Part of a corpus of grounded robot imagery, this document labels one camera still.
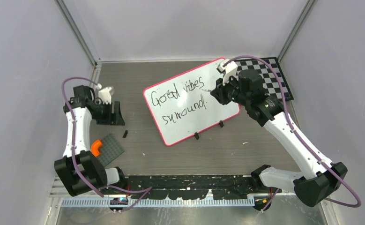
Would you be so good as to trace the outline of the black marker cap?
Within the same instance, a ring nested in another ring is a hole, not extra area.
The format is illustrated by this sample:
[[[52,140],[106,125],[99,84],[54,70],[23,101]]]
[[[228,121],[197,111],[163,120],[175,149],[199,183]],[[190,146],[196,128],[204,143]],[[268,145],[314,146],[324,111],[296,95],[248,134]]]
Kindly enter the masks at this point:
[[[123,134],[122,138],[126,138],[126,137],[127,137],[127,135],[128,135],[128,131],[126,130],[126,131],[124,132],[124,134]]]

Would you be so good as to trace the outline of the pink framed whiteboard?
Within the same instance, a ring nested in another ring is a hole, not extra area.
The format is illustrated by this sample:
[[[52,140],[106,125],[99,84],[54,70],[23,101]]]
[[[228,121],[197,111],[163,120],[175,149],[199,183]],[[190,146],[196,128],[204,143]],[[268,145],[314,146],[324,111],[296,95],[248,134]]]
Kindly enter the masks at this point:
[[[222,105],[209,92],[222,78],[218,58],[147,87],[143,97],[166,146],[218,125],[240,112],[236,103]]]

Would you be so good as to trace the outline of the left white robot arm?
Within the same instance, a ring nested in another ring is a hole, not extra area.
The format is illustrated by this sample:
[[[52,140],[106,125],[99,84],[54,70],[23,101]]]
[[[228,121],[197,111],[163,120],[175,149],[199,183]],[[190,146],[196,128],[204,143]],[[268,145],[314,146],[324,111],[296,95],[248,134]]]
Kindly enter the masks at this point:
[[[119,167],[106,169],[91,150],[90,124],[123,126],[120,103],[112,101],[113,87],[80,85],[73,88],[74,95],[65,103],[67,117],[67,143],[61,159],[54,169],[70,196],[99,190],[109,185],[116,194],[127,189],[127,180]]]

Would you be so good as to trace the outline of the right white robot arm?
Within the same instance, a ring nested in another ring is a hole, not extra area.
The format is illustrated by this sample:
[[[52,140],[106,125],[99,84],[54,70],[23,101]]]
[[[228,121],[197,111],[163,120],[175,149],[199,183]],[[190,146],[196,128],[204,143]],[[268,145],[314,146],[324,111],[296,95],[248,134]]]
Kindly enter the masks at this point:
[[[314,207],[340,187],[348,169],[343,162],[332,162],[305,137],[284,112],[282,102],[265,93],[263,83],[256,70],[243,70],[238,76],[218,78],[210,94],[222,105],[234,102],[243,106],[250,118],[279,141],[300,169],[291,172],[263,165],[251,172],[253,190],[279,188]]]

